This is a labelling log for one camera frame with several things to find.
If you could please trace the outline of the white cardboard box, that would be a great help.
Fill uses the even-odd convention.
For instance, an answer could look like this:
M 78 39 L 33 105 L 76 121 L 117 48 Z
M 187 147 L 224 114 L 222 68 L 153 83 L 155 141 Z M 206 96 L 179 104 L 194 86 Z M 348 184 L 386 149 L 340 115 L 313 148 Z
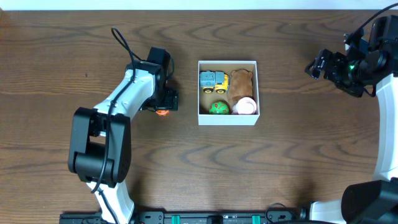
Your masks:
M 254 126 L 260 117 L 260 100 L 258 90 L 258 77 L 257 77 L 257 62 L 256 61 L 239 61 L 239 60 L 199 60 L 198 61 L 198 72 L 197 78 L 199 78 L 200 72 L 202 71 L 222 71 L 227 73 L 229 76 L 232 71 L 245 69 L 252 72 L 252 87 L 253 87 L 253 98 L 256 102 L 256 110 L 254 114 L 229 114 L 229 115 L 217 115 L 209 114 L 209 107 L 216 101 L 224 101 L 228 104 L 230 110 L 232 106 L 227 102 L 228 97 L 226 93 L 210 93 L 206 94 L 200 88 L 198 84 L 198 124 L 203 125 L 214 125 L 214 126 Z

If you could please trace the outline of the brown plush bear toy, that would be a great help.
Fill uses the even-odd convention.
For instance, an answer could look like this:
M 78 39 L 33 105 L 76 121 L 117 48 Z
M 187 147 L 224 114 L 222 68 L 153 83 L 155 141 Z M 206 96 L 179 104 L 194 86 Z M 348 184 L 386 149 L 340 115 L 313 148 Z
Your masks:
M 234 106 L 241 98 L 253 97 L 252 76 L 252 72 L 245 69 L 232 71 L 228 90 L 230 106 Z

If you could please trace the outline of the green number ball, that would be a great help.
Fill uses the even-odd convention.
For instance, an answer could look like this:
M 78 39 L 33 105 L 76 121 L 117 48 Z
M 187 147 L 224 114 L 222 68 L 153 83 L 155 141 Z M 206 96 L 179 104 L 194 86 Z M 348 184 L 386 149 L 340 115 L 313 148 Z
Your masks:
M 216 101 L 210 105 L 208 112 L 209 114 L 228 115 L 229 106 L 223 101 Z

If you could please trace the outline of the orange mesh ball toy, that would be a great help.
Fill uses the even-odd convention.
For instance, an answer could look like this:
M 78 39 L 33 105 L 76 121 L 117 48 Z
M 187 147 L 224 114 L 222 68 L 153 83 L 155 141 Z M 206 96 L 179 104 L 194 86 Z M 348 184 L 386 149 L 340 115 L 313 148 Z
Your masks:
M 157 110 L 156 111 L 156 113 L 159 115 L 159 116 L 167 116 L 168 114 L 169 114 L 169 110 Z

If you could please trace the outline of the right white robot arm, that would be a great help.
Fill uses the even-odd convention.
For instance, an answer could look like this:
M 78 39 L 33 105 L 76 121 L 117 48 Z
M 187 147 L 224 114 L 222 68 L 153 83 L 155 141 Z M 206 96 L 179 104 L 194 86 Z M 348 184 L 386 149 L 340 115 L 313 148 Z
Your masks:
M 369 100 L 339 95 L 317 103 L 322 143 L 311 148 L 314 171 L 340 193 L 336 200 L 312 203 L 310 217 L 331 223 L 386 222 L 397 215 L 397 69 L 396 56 L 377 50 L 345 66 Z

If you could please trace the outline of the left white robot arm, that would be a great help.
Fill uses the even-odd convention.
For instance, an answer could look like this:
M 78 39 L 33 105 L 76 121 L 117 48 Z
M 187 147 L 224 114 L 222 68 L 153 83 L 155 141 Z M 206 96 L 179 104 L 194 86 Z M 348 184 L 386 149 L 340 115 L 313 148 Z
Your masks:
M 167 87 L 173 70 L 171 59 L 134 61 L 105 100 L 75 111 L 68 169 L 96 196 L 101 212 L 95 221 L 131 221 L 134 202 L 125 181 L 131 164 L 131 121 L 140 110 L 177 110 L 178 93 Z

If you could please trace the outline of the yellow grey toy truck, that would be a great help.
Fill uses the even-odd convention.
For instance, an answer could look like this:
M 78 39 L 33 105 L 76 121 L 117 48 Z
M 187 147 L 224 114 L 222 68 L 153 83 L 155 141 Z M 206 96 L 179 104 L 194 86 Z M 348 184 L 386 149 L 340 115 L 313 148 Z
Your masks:
M 204 93 L 226 93 L 229 89 L 229 76 L 219 71 L 204 71 L 199 74 L 199 87 Z

